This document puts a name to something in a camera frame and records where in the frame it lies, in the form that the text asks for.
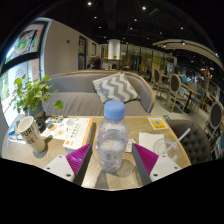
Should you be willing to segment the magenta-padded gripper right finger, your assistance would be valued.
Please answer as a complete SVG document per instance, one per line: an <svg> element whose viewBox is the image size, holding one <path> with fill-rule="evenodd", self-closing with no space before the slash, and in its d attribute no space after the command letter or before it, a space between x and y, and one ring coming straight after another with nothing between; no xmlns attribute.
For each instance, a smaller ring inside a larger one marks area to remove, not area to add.
<svg viewBox="0 0 224 224"><path fill-rule="evenodd" d="M167 154L159 156L135 143L132 144L132 154L143 185L181 170Z"/></svg>

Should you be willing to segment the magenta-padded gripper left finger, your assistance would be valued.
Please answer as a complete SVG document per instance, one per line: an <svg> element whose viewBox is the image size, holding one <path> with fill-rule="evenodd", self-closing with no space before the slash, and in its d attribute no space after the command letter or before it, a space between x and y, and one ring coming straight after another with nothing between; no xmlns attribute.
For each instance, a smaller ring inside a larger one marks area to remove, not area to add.
<svg viewBox="0 0 224 224"><path fill-rule="evenodd" d="M44 170L81 186L91 155L92 144L89 143L67 156L56 156Z"/></svg>

